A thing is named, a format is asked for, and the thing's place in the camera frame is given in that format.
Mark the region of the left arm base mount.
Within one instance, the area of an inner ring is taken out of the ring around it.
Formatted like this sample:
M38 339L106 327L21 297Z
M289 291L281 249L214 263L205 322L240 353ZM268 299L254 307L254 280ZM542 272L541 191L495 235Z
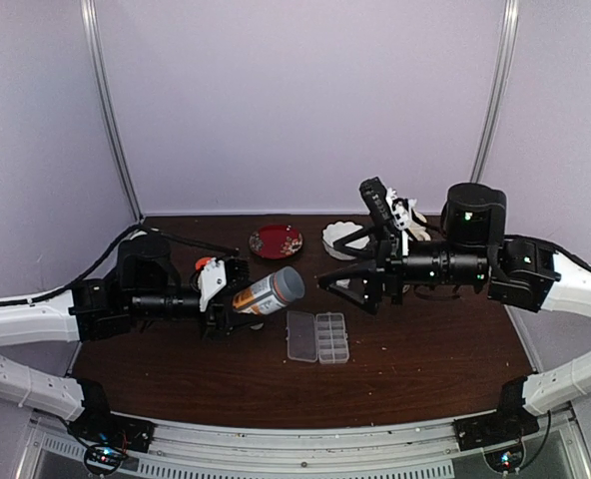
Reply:
M83 447L83 465L94 476L108 476L137 462L134 452L147 453L155 424L117 414L81 415L63 421L67 432Z

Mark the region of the right aluminium frame post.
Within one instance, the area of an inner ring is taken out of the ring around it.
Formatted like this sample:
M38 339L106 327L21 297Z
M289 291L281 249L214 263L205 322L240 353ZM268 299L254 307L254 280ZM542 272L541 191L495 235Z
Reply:
M480 183L488 164L507 88L519 29L520 2L506 0L489 97L469 180Z

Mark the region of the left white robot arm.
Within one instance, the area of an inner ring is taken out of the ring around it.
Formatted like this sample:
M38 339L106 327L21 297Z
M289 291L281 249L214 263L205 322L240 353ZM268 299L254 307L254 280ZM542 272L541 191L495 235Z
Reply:
M114 267L88 273L31 296L0 299L0 348L37 342L90 342L130 332L136 322L196 320L203 335L230 332L238 323L227 300L250 283L249 265L234 249L212 245L216 257L184 282L172 262L172 243L188 239L159 231L115 241ZM120 432L103 387L12 361L0 354L0 399L42 410L82 428L99 443Z

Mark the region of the cream ribbed mug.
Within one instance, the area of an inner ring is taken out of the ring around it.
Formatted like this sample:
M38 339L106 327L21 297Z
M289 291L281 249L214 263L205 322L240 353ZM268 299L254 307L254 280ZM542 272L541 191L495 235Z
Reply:
M431 240L431 235L426 227L426 217L416 210L412 210L406 230L411 240Z

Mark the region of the orange capped pill bottle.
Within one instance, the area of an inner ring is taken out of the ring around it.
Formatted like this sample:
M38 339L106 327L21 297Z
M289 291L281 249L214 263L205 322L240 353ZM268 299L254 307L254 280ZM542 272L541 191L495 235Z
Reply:
M210 270L217 265L217 259L213 256L205 256L195 263L196 271Z

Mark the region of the white patterned rice bowl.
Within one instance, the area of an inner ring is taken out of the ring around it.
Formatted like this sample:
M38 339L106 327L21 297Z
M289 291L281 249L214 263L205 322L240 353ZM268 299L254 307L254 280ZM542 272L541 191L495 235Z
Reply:
M147 230L138 229L136 231L129 233L126 236L125 241L131 241L131 240L135 240L137 238L142 238L142 237L147 236L148 234L149 234L149 232Z

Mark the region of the red floral plate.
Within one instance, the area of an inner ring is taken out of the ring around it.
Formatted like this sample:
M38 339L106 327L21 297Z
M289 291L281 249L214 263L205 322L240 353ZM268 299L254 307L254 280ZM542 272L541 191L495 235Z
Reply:
M248 246L260 258L286 259L301 250L303 235L291 225L266 225L251 234Z

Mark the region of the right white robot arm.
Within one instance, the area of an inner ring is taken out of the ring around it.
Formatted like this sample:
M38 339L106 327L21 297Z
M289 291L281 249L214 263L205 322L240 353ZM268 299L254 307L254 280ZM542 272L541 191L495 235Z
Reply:
M506 196L477 183L449 188L439 240L418 240L411 202L379 178L359 186L372 224L334 242L357 262L321 276L319 288L375 314L385 296L402 301L405 286L470 286L491 300L531 312L591 318L591 264L544 239L505 231Z

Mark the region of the left aluminium frame post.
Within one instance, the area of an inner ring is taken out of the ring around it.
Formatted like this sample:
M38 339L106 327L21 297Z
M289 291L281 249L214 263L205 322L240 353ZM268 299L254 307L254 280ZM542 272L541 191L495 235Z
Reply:
M110 83L104 61L102 39L98 23L96 2L81 0L82 23L91 58L93 75L100 101L102 122L106 131L109 148L115 165L122 192L127 201L130 214L135 222L144 218L136 189L127 164L127 158L120 136L119 126L112 101Z

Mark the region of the front aluminium rail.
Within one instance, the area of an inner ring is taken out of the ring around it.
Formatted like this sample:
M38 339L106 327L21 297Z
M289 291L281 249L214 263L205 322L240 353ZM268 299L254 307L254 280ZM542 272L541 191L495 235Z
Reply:
M133 451L117 478L497 478L500 450L523 447L518 478L591 478L570 406L511 443L462 450L454 418L331 429L260 429L154 420L146 452Z

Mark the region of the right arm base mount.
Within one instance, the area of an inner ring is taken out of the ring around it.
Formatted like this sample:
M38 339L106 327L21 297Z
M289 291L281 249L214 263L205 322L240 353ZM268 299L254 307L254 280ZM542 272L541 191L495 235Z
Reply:
M453 422L461 452L479 449L495 473L518 473L527 463L524 438L539 431L539 421L528 413L498 411Z

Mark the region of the aluminium frame post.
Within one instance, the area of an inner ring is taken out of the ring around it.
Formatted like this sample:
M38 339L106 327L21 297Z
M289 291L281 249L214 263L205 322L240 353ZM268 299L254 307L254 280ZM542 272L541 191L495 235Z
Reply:
M506 0L489 97L469 180L480 183L488 164L507 88L519 29L520 2Z
M96 2L81 0L82 23L91 58L93 75L100 101L102 122L106 131L109 148L115 165L122 192L127 201L130 214L135 222L144 218L136 189L127 164L127 158L120 136L119 126L112 101L110 83L104 61L102 39L98 23Z

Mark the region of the grey capped orange label bottle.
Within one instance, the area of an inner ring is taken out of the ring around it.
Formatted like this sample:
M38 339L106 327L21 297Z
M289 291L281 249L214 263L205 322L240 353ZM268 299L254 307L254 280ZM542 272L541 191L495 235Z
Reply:
M232 306L237 313L265 316L302 299L304 295L302 277L293 267L285 266L238 292Z

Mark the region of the clear plastic pill organizer box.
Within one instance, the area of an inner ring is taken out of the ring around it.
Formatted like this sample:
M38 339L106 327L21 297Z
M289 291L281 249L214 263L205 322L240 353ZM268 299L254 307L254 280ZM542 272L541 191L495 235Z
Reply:
M287 313L287 357L289 360L333 365L349 361L344 315L339 312Z

